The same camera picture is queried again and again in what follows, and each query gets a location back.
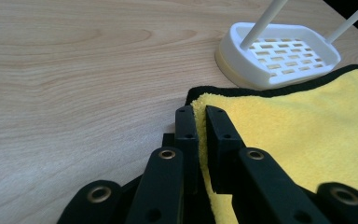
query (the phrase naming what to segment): yellow microfiber towel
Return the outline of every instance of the yellow microfiber towel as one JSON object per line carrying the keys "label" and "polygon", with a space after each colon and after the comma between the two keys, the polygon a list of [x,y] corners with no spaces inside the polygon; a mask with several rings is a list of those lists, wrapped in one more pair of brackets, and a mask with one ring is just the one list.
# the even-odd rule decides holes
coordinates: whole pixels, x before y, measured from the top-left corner
{"label": "yellow microfiber towel", "polygon": [[246,146],[266,150],[299,186],[315,192],[321,183],[339,182],[358,189],[358,65],[281,90],[206,90],[193,94],[195,100],[187,96],[187,103],[195,113],[200,167],[216,223],[238,221],[231,196],[211,187],[206,105],[226,110]]}

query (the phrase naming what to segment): wood grain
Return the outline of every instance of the wood grain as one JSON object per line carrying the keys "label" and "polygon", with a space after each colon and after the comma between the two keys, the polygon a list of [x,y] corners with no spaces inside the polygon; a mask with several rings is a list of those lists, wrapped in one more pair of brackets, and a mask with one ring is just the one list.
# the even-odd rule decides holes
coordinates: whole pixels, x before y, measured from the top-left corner
{"label": "wood grain", "polygon": [[[195,86],[234,87],[213,53],[270,1],[1,0],[0,224],[55,223],[91,181],[140,175]],[[344,19],[289,1],[274,23],[328,35]],[[358,63],[358,30],[334,43]]]}

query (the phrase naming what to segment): metal grommet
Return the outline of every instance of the metal grommet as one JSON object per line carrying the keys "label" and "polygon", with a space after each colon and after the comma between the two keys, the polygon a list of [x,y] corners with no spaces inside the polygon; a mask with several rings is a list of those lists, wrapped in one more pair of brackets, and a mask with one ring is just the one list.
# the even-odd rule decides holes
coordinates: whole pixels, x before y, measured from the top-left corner
{"label": "metal grommet", "polygon": [[162,150],[162,151],[159,152],[158,155],[164,160],[170,160],[173,157],[175,157],[176,154],[172,150]]}
{"label": "metal grommet", "polygon": [[91,203],[101,203],[108,199],[112,194],[112,190],[106,186],[97,186],[89,191],[87,200]]}
{"label": "metal grommet", "polygon": [[341,203],[347,205],[358,205],[358,197],[344,188],[331,188],[330,193]]}
{"label": "metal grommet", "polygon": [[247,155],[249,158],[251,158],[253,160],[257,160],[257,161],[264,159],[263,153],[258,152],[258,151],[248,151]]}

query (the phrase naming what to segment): black towel trim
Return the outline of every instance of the black towel trim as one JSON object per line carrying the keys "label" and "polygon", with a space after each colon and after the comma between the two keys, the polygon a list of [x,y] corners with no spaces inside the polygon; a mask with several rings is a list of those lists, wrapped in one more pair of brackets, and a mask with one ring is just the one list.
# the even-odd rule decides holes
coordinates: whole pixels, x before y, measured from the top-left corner
{"label": "black towel trim", "polygon": [[291,94],[298,91],[309,91],[315,88],[321,87],[336,78],[340,77],[343,74],[346,74],[352,70],[358,69],[358,64],[350,64],[345,67],[339,68],[333,72],[330,72],[327,75],[318,77],[303,83],[294,84],[286,87],[282,87],[274,90],[265,90],[265,91],[255,91],[245,88],[218,88],[215,86],[198,86],[191,88],[186,97],[186,105],[190,105],[191,102],[197,100],[203,93],[211,93],[216,95],[223,95],[227,97],[235,96],[260,96],[260,97],[274,97],[274,96],[283,96]]}

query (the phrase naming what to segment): black plastic part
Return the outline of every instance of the black plastic part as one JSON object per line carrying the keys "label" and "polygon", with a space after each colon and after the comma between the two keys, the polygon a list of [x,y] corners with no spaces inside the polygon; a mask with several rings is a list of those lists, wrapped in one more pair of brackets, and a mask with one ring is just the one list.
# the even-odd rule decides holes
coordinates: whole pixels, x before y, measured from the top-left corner
{"label": "black plastic part", "polygon": [[127,214],[130,211],[133,197],[141,182],[142,176],[138,176],[123,187],[121,187],[121,197],[119,206],[116,207],[115,224],[122,224],[127,218]]}
{"label": "black plastic part", "polygon": [[162,147],[175,147],[175,133],[165,133],[162,136]]}
{"label": "black plastic part", "polygon": [[182,151],[153,151],[136,190],[126,224],[182,223],[184,167]]}
{"label": "black plastic part", "polygon": [[184,155],[185,194],[196,194],[199,176],[199,137],[191,105],[176,110],[174,146],[182,150]]}
{"label": "black plastic part", "polygon": [[206,106],[206,130],[208,139],[208,168],[213,191],[232,194],[235,186],[232,174],[236,152],[245,147],[240,135],[231,123],[226,111]]}
{"label": "black plastic part", "polygon": [[258,223],[330,223],[266,151],[247,147],[238,156],[242,189],[233,195],[233,208],[239,220],[249,213],[242,205],[251,203],[258,211]]}
{"label": "black plastic part", "polygon": [[185,207],[183,214],[185,224],[215,224],[214,215],[209,201],[208,193],[204,185],[204,179],[199,170],[197,194],[185,195]]}
{"label": "black plastic part", "polygon": [[324,183],[317,190],[316,204],[334,223],[358,223],[358,190],[340,183]]}
{"label": "black plastic part", "polygon": [[121,187],[112,181],[98,180],[83,187],[65,207],[58,224],[108,224],[121,220]]}

